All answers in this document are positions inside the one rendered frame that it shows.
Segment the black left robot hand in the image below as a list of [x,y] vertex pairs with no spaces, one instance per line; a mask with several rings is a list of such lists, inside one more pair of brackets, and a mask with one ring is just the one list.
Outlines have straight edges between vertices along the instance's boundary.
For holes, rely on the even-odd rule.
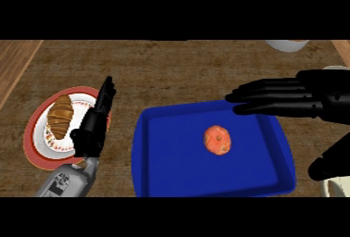
[[108,76],[99,90],[96,104],[87,109],[78,129],[69,133],[74,143],[74,157],[99,157],[106,133],[106,118],[116,94],[112,77]]

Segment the white round container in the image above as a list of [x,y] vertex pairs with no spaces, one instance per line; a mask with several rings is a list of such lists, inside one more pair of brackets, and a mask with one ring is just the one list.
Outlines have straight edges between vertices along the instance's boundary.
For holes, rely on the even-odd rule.
[[307,40],[266,40],[267,45],[274,48],[280,52],[294,53],[298,52],[305,44],[308,43]]

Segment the red round plate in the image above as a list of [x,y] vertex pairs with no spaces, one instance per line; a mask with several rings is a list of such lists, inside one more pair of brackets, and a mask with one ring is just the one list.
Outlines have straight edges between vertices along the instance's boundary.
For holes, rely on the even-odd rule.
[[71,133],[79,128],[87,110],[96,104],[99,90],[79,86],[59,91],[41,103],[31,115],[23,133],[23,150],[29,163],[44,170],[54,170],[62,164],[78,164],[82,161],[82,158],[75,156],[69,134],[65,135],[62,142],[54,142],[53,134],[47,131],[45,116],[60,95],[69,96],[74,107],[68,128],[68,133]]

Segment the blue square tray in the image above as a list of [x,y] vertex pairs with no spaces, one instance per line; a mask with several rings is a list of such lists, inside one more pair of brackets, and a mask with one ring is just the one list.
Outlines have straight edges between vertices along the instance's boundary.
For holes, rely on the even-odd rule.
[[[230,151],[204,145],[212,125],[230,134]],[[285,133],[273,116],[237,116],[223,100],[159,106],[139,115],[131,149],[139,197],[271,196],[295,189]]]

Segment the white patterned plate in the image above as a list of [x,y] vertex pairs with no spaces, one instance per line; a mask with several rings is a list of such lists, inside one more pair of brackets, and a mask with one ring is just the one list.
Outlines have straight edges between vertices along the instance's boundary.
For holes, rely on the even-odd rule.
[[69,128],[63,139],[57,140],[54,138],[50,128],[47,126],[45,115],[54,102],[48,103],[48,106],[40,113],[34,126],[32,142],[35,150],[43,157],[53,160],[65,159],[75,154],[74,143],[69,138],[69,133],[74,129],[79,128],[87,109],[96,104],[96,97],[88,94],[74,93],[69,95],[69,99],[72,103],[74,116],[69,122]]

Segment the orange round squash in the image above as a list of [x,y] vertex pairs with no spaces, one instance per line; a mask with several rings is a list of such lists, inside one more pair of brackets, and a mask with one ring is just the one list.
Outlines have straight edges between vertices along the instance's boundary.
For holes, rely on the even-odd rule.
[[230,134],[218,125],[212,125],[204,132],[204,145],[206,150],[217,156],[230,151]]

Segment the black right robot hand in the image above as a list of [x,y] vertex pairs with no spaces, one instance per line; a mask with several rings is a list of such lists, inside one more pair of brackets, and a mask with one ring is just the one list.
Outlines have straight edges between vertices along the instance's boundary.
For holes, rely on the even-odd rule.
[[[226,95],[236,115],[320,118],[350,126],[350,70],[301,70],[294,78],[261,79]],[[350,176],[350,132],[316,158],[308,177],[323,181]]]

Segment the brown croissant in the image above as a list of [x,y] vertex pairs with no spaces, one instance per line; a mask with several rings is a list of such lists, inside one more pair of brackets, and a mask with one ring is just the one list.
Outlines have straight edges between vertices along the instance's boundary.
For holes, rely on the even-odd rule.
[[74,109],[69,96],[60,95],[48,109],[45,119],[47,126],[57,140],[62,140],[69,128],[69,122],[74,116]]

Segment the cream round object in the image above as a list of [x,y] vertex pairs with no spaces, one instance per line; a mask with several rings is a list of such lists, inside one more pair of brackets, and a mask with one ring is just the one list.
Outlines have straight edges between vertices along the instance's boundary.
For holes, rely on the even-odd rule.
[[323,197],[350,197],[350,176],[320,181]]

